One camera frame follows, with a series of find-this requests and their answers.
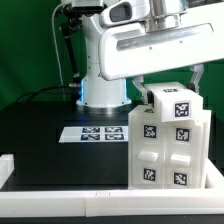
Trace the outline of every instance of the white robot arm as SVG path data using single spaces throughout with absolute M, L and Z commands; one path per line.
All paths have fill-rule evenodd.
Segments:
M 185 1 L 147 2 L 149 14 L 138 22 L 131 18 L 122 21 L 126 25 L 112 23 L 113 7 L 101 14 L 102 25 L 115 26 L 103 33 L 99 44 L 101 74 L 106 80 L 224 58 L 224 3 L 186 10 Z

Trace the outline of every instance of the white stacked cubes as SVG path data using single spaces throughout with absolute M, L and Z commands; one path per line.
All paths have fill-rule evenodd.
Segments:
M 211 111 L 179 83 L 147 88 L 154 107 L 129 114 L 129 188 L 203 188 Z

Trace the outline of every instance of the green screen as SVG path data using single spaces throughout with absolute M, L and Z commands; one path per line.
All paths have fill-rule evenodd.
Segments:
M 60 85 L 51 28 L 51 16 L 58 4 L 58 0 L 1 1 L 0 110 L 24 93 Z M 68 84 L 72 82 L 72 71 L 64 40 L 58 29 L 59 24 L 65 21 L 63 16 L 58 16 L 55 25 L 64 83 Z M 82 32 L 78 32 L 72 39 L 78 67 L 84 75 L 86 59 L 82 37 Z M 187 84 L 191 76 L 190 68 L 186 67 L 147 75 L 145 83 L 179 81 Z M 205 64 L 200 94 L 204 97 L 205 107 L 212 109 L 224 121 L 223 86 L 224 61 Z M 129 98 L 141 99 L 131 79 L 127 79 L 127 88 Z M 62 100 L 62 96 L 41 95 L 35 100 Z

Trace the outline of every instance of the black cable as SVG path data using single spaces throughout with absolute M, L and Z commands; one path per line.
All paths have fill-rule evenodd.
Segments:
M 65 89 L 65 88 L 69 88 L 69 86 L 68 85 L 61 85 L 61 86 L 52 86 L 52 87 L 43 88 L 43 89 L 35 92 L 34 94 L 32 94 L 32 96 L 30 96 L 27 99 L 27 102 L 30 102 L 34 97 L 36 97 L 37 95 L 39 95 L 42 92 L 46 92 L 46 91 L 49 91 L 49 90 L 55 90 L 55 89 Z
M 43 88 L 43 89 L 41 89 L 39 91 L 36 91 L 36 92 L 25 93 L 25 94 L 21 95 L 20 97 L 18 97 L 16 99 L 15 103 L 19 102 L 20 99 L 22 99 L 23 97 L 28 96 L 28 95 L 31 95 L 31 96 L 27 99 L 26 102 L 30 102 L 33 98 L 35 98 L 39 94 L 64 94 L 65 92 L 62 92 L 62 93 L 47 93 L 47 91 L 55 90 L 55 89 L 65 89 L 65 88 L 71 88 L 71 87 L 68 86 L 68 85 L 52 86 L 52 87 Z M 72 95 L 76 94 L 76 95 L 78 95 L 77 91 L 79 90 L 79 88 L 73 88 L 73 89 L 76 90 L 76 92 L 74 91 L 74 92 L 65 93 L 65 94 L 72 94 Z
M 28 96 L 28 95 L 32 95 L 32 94 L 34 94 L 34 93 L 36 93 L 36 92 L 30 92 L 30 93 L 25 93 L 25 94 L 21 95 L 19 98 L 17 98 L 17 100 L 15 101 L 15 103 L 19 103 L 20 100 L 21 100 L 23 97 Z M 51 94 L 52 94 L 52 95 L 61 95 L 61 94 L 65 94 L 65 95 L 73 95 L 74 92 L 61 92 L 61 93 L 52 93 L 52 92 L 48 93 L 48 92 L 42 92 L 42 93 L 40 93 L 40 94 L 48 94 L 48 95 L 51 95 Z

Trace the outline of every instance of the black table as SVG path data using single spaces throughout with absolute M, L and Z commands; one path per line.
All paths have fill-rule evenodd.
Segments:
M 125 126 L 127 112 L 78 112 L 69 102 L 16 103 L 0 113 L 0 153 L 15 171 L 1 191 L 127 189 L 128 144 L 58 143 L 63 127 Z M 0 223 L 224 223 L 224 215 L 0 219 Z

